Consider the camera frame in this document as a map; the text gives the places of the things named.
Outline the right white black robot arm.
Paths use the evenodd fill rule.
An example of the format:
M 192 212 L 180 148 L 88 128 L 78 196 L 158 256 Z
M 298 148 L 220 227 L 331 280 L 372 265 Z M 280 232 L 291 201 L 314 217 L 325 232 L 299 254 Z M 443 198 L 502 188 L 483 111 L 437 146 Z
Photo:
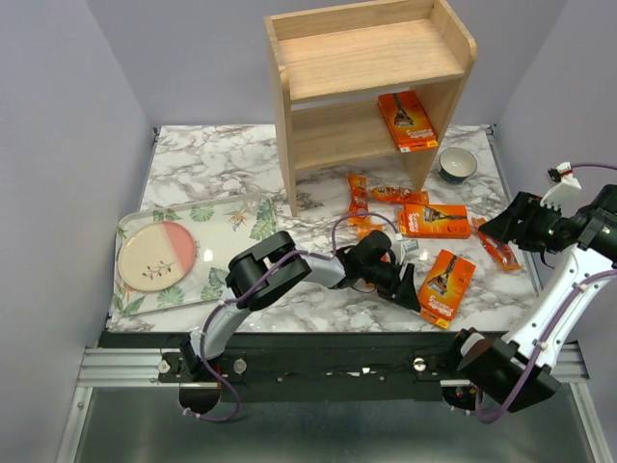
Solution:
M 529 252 L 558 254 L 553 269 L 521 323 L 499 338 L 469 328 L 443 354 L 445 370 L 476 388 L 474 415 L 499 420 L 550 398 L 559 387 L 551 372 L 560 350 L 589 304 L 616 277 L 616 187 L 604 186 L 574 216 L 520 192 L 480 231 Z

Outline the wooden two-tier shelf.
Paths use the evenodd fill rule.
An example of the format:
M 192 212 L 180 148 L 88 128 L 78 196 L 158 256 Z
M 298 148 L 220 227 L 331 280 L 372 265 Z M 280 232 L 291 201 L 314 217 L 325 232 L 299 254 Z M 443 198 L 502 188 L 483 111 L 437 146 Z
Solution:
M 378 95 L 417 93 L 442 138 L 477 60 L 445 1 L 366 1 L 265 17 L 279 164 L 292 215 L 304 170 L 397 149 Z

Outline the orange razor box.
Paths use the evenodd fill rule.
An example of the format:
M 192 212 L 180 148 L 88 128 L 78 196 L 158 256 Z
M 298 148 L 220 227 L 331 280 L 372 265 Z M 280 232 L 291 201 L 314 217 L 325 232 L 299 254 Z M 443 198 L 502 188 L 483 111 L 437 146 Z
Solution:
M 437 133 L 415 91 L 378 96 L 378 106 L 400 152 L 436 148 Z
M 448 329 L 474 271 L 472 262 L 441 250 L 417 295 L 420 316 L 441 329 Z
M 460 204 L 405 204 L 397 214 L 399 229 L 412 238 L 467 239 L 471 225 Z

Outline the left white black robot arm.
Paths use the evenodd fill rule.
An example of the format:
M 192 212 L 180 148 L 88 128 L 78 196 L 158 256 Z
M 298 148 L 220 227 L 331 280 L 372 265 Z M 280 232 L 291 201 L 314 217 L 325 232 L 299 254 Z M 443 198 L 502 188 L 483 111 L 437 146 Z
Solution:
M 382 231 L 372 231 L 330 257 L 299 248 L 288 232 L 277 232 L 229 262 L 219 301 L 202 328 L 190 335 L 191 348 L 182 355 L 180 368 L 194 381 L 210 375 L 229 386 L 213 361 L 251 313 L 270 307 L 301 282 L 345 289 L 363 281 L 380 298 L 418 313 L 414 274 L 412 264 L 396 260 Z

